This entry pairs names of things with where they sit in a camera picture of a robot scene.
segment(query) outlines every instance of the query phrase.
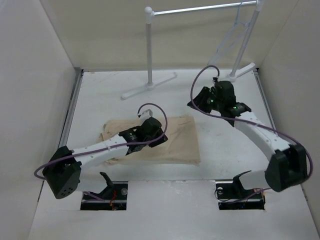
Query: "beige cloth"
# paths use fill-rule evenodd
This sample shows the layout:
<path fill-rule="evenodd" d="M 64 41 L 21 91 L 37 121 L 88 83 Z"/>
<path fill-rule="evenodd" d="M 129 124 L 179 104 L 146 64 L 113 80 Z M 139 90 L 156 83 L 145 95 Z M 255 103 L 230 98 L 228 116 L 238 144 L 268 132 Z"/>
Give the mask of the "beige cloth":
<path fill-rule="evenodd" d="M 159 120 L 162 126 L 165 120 Z M 108 140 L 121 131 L 139 126 L 139 119 L 110 120 L 104 125 L 99 142 Z M 124 157 L 112 158 L 106 161 L 108 165 L 135 164 L 138 162 L 152 164 L 193 164 L 200 163 L 199 144 L 195 120 L 192 116 L 183 115 L 168 118 L 168 128 L 165 134 L 168 141 L 153 148 L 145 146 L 141 151 Z"/>

